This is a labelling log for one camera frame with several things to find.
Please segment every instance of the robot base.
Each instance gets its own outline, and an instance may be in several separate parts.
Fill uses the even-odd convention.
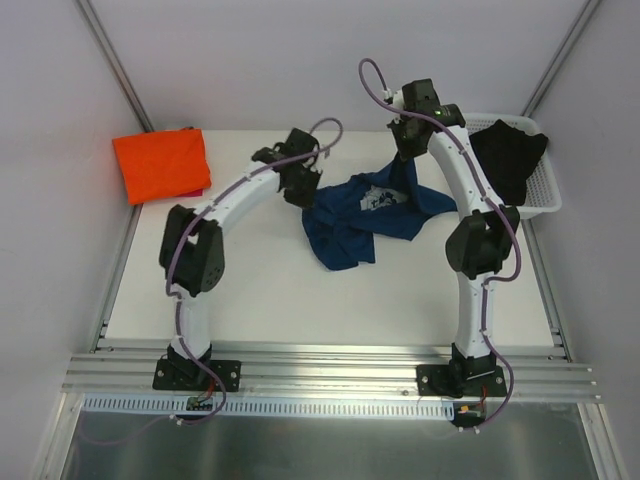
[[[242,364],[237,360],[214,360],[210,356],[209,350],[199,360],[220,377],[227,392],[237,392],[240,388]],[[152,388],[160,391],[204,392],[210,385],[211,378],[205,372],[169,347],[167,358],[161,358],[156,364]],[[220,391],[218,384],[215,390]]]
[[[418,365],[416,367],[418,394],[421,397],[482,397],[483,387],[487,397],[506,397],[507,385],[502,368],[496,367],[493,373],[475,377],[456,384],[451,367],[441,365]]]

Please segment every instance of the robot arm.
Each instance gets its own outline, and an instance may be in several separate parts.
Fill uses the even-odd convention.
[[[464,393],[465,383],[490,376],[497,369],[496,356],[487,345],[493,330],[495,290],[488,280],[501,270],[512,241],[494,207],[500,209],[514,232],[520,216],[515,207],[502,205],[473,153],[460,110],[456,105],[440,104],[431,80],[412,82],[395,94],[388,92],[387,103],[396,111],[433,118],[449,130],[447,134],[425,120],[401,114],[388,125],[402,158],[416,158],[427,152],[433,155],[458,207],[460,224],[445,248],[449,265],[458,278],[458,332],[448,372],[432,377],[429,383],[437,393],[459,397]],[[460,147],[464,148],[466,161]]]
[[[336,123],[340,134],[331,145],[342,134],[341,124]],[[293,129],[284,143],[257,151],[240,178],[222,194],[192,209],[181,205],[171,209],[160,265],[165,270],[167,293],[178,303],[176,336],[167,349],[167,359],[160,361],[162,379],[156,377],[154,388],[198,390],[204,385],[206,389],[209,379],[191,357],[202,364],[210,362],[209,316],[203,296],[224,273],[224,236],[255,206],[281,190],[287,202],[301,208],[312,206],[322,174],[316,166],[318,154],[331,145],[319,149],[311,134]]]

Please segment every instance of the plastic basket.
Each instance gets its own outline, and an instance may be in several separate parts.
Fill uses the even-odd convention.
[[[495,123],[496,120],[502,120],[507,125],[522,130],[528,135],[536,135],[540,133],[538,124],[527,117],[518,117],[516,115],[494,115],[488,113],[467,113],[464,115],[467,121],[467,130],[469,134],[484,130]],[[540,163],[533,172],[533,175],[527,180],[527,199],[524,205],[518,207],[520,218],[526,220],[535,217],[540,213],[556,212],[562,206],[558,183],[551,168],[551,161],[545,153]]]

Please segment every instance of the black mounting plate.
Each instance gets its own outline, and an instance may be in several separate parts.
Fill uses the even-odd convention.
[[[242,363],[237,360],[215,360],[205,362],[206,365],[220,377],[227,392],[237,392],[240,388],[240,373]],[[194,381],[182,374],[166,358],[161,358],[156,364],[153,376],[154,390],[172,390],[178,392],[204,392],[209,388],[210,378],[204,376],[202,381]]]
[[[442,385],[446,383],[449,377],[449,365],[418,365],[416,367],[416,380],[418,383],[418,394],[421,397],[442,397],[442,393],[437,393],[431,388],[431,382]],[[463,396],[465,397],[482,397],[482,387],[487,388],[487,397],[506,397],[507,382],[504,379],[504,373],[501,367],[481,377],[466,380],[463,383]]]

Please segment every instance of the orange towel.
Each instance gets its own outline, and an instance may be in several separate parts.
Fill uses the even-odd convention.
[[[115,138],[113,148],[131,205],[211,186],[199,129]]]

